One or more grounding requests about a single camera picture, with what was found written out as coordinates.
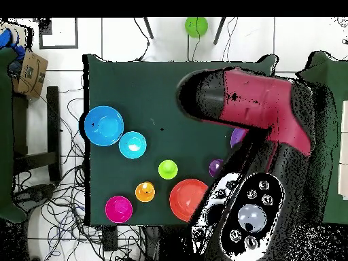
light blue bowl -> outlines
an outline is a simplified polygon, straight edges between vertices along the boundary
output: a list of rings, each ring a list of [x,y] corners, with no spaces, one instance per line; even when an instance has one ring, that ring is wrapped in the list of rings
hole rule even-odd
[[[124,157],[136,159],[145,153],[146,140],[142,134],[130,131],[121,137],[118,147]]]
[[[122,136],[123,119],[117,110],[109,106],[98,106],[90,110],[84,120],[86,136],[95,145],[109,146]]]

lime green bowl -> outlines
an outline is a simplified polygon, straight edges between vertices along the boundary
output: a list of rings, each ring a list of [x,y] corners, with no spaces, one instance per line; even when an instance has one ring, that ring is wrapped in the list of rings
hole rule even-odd
[[[166,180],[173,179],[177,175],[177,171],[176,163],[169,159],[162,161],[158,166],[158,173],[161,178]]]
[[[185,29],[193,38],[202,37],[208,30],[208,22],[204,17],[188,17],[185,22]]]

bowl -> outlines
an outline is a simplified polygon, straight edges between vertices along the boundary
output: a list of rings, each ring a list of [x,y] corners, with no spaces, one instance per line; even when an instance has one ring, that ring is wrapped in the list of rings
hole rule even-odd
[[[208,186],[197,179],[185,179],[171,190],[169,205],[179,219],[189,222]]]
[[[143,182],[137,186],[135,189],[135,196],[141,202],[149,202],[155,196],[155,188],[151,182]]]
[[[121,137],[118,147],[124,157],[128,159],[136,159],[145,153],[146,140],[142,134],[130,131]]]
[[[84,120],[87,138],[95,145],[109,146],[116,143],[124,129],[120,113],[109,106],[98,106],[90,110]]]
[[[111,197],[105,205],[105,214],[113,223],[124,223],[133,214],[132,203],[123,196]]]
[[[241,142],[246,134],[247,134],[246,129],[235,128],[231,135],[231,141],[230,141],[231,147],[233,147],[234,144]]]
[[[161,178],[170,180],[173,179],[177,175],[177,165],[174,161],[170,159],[166,159],[160,163],[158,166],[158,173]]]
[[[209,165],[209,174],[212,177],[218,176],[218,173],[220,171],[221,165],[224,161],[222,159],[215,159],[210,162]]]

green tabletop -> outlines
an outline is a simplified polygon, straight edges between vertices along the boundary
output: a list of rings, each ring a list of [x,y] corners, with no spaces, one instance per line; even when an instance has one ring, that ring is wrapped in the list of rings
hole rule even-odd
[[[105,203],[116,195],[127,197],[133,205],[133,215],[125,224],[184,224],[169,207],[171,189],[187,178],[210,186],[209,163],[227,157],[233,128],[185,116],[175,99],[179,81],[199,69],[227,66],[270,75],[275,62],[270,55],[259,63],[111,63],[88,55],[90,109],[100,105],[115,108],[124,119],[124,132],[137,131],[147,141],[145,154],[134,160],[121,155],[118,143],[108,147],[90,144],[90,224],[113,224],[105,215]],[[158,174],[158,165],[165,159],[177,163],[179,172],[174,179],[164,180]],[[135,188],[144,181],[152,182],[156,191],[148,203],[135,197]]]

magenta bowl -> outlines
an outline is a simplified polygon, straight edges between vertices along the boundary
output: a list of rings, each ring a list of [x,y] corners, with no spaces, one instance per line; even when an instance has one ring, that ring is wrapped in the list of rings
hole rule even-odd
[[[133,214],[132,203],[123,196],[111,197],[105,205],[105,214],[113,223],[124,223]]]

